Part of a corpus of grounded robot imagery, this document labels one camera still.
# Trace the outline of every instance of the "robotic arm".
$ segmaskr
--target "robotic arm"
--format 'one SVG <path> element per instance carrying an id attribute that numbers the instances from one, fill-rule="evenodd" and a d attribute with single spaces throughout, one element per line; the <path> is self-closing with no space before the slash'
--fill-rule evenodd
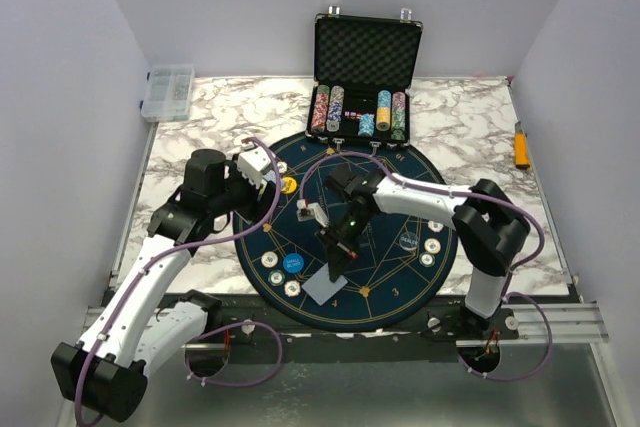
<path id="1" fill-rule="evenodd" d="M 51 364 L 64 398 L 74 400 L 81 368 L 95 346 L 82 404 L 123 422 L 137 408 L 147 378 L 160 365 L 189 340 L 221 325 L 220 302 L 191 291 L 171 315 L 147 327 L 169 285 L 197 249 L 167 255 L 149 270 L 144 266 L 175 246 L 217 233 L 214 221 L 221 216 L 235 212 L 248 222 L 264 217 L 275 195 L 270 175 L 275 180 L 262 148 L 232 160 L 216 150 L 193 152 L 183 184 L 153 213 L 135 264 L 100 318 L 75 345 L 60 343 L 54 351 Z M 117 310 L 124 296 L 129 296 L 127 302 Z M 116 322 L 105 335 L 105 324 L 113 315 Z"/>
<path id="2" fill-rule="evenodd" d="M 394 177 L 378 169 L 363 177 L 344 164 L 334 169 L 325 186 L 347 202 L 346 214 L 334 224 L 329 224 L 318 204 L 298 201 L 298 218 L 315 218 L 320 223 L 316 235 L 327 253 L 330 280 L 335 282 L 357 258 L 358 236 L 375 215 L 405 214 L 439 222 L 457 231 L 473 264 L 471 286 L 461 314 L 472 330 L 483 330 L 500 307 L 509 268 L 531 226 L 512 209 L 463 196 L 482 194 L 511 203 L 490 180 L 463 187 L 419 182 L 398 174 Z M 428 192 L 429 189 L 446 189 L 449 194 Z"/>

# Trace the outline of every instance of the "dark blue mat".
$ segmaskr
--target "dark blue mat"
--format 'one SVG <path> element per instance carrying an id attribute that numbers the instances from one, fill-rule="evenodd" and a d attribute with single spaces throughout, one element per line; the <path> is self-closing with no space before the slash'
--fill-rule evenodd
<path id="1" fill-rule="evenodd" d="M 332 152 L 326 144 L 308 141 L 303 133 L 275 143 L 272 150 L 279 160 L 286 162 L 288 170 L 285 176 L 293 177 L 298 187 L 309 166 Z M 352 150 L 371 152 L 357 147 Z M 444 183 L 436 168 L 413 147 L 403 151 L 381 151 L 377 157 L 390 170 L 407 177 Z M 345 206 L 322 183 L 327 174 L 343 162 L 363 175 L 374 168 L 371 162 L 362 158 L 337 158 L 323 164 L 305 187 L 305 197 L 310 202 L 319 201 L 333 220 L 344 213 Z M 424 306 L 451 270 L 458 245 L 454 231 L 444 228 L 435 232 L 426 220 L 416 217 L 379 215 L 362 234 L 360 256 L 348 267 L 345 277 L 349 282 L 341 291 L 322 306 L 304 290 L 290 297 L 285 293 L 288 281 L 298 282 L 298 286 L 289 284 L 289 288 L 295 291 L 326 262 L 322 245 L 314 235 L 318 223 L 298 222 L 297 199 L 298 188 L 292 194 L 283 194 L 269 226 L 236 241 L 236 249 L 245 274 L 260 295 L 300 322 L 318 329 L 342 332 L 371 331 L 389 326 Z M 245 222 L 236 216 L 234 232 L 246 228 Z M 425 253 L 427 239 L 436 239 L 441 245 L 440 251 L 433 256 L 435 262 L 428 267 L 419 261 L 420 255 Z M 415 246 L 415 240 L 415 250 L 407 250 L 411 249 L 412 243 Z M 263 265 L 265 252 L 277 254 L 275 266 Z M 284 257 L 291 253 L 298 253 L 304 259 L 304 268 L 297 274 L 288 273 L 283 268 Z M 276 270 L 284 276 L 284 282 L 279 285 L 269 281 L 269 275 Z"/>

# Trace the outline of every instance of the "screw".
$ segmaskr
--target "screw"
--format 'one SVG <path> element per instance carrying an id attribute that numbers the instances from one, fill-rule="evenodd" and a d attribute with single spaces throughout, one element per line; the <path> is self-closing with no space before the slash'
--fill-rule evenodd
<path id="1" fill-rule="evenodd" d="M 437 317 L 431 317 L 427 321 L 427 327 L 429 327 L 429 329 L 431 329 L 431 332 L 433 332 L 434 334 L 436 332 L 440 332 L 440 320 Z"/>
<path id="2" fill-rule="evenodd" d="M 509 330 L 518 330 L 518 320 L 515 317 L 509 316 L 504 319 L 504 325 Z"/>

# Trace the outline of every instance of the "marble surface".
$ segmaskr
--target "marble surface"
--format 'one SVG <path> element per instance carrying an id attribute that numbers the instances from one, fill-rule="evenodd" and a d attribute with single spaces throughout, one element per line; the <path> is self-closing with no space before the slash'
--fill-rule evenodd
<path id="1" fill-rule="evenodd" d="M 240 139 L 257 136 L 267 144 L 305 129 L 313 80 L 310 78 L 199 78 L 188 122 L 160 124 L 142 181 L 119 281 L 131 269 L 146 235 L 151 213 L 181 183 L 185 163 L 199 148 L 227 154 Z M 513 165 L 516 115 L 506 81 L 498 79 L 414 79 L 411 88 L 411 142 L 452 184 L 496 181 L 517 205 L 539 219 L 546 232 L 543 253 L 520 267 L 512 290 L 528 294 L 567 293 L 558 252 L 533 172 Z M 230 233 L 228 228 L 222 235 Z M 535 234 L 523 252 L 537 245 Z M 463 249 L 440 294 L 464 294 L 471 265 Z M 255 293 L 244 276 L 232 242 L 200 249 L 169 292 Z"/>

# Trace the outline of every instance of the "blue poker chip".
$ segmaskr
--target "blue poker chip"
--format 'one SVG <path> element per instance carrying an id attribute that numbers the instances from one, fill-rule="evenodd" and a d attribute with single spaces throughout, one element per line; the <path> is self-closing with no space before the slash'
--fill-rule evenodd
<path id="1" fill-rule="evenodd" d="M 381 90 L 378 93 L 378 107 L 391 107 L 391 92 Z"/>
<path id="2" fill-rule="evenodd" d="M 304 259 L 300 254 L 289 254 L 282 261 L 282 265 L 290 274 L 297 274 L 304 267 Z"/>
<path id="3" fill-rule="evenodd" d="M 375 129 L 374 115 L 364 114 L 360 117 L 360 124 L 358 125 L 358 135 L 371 137 Z"/>

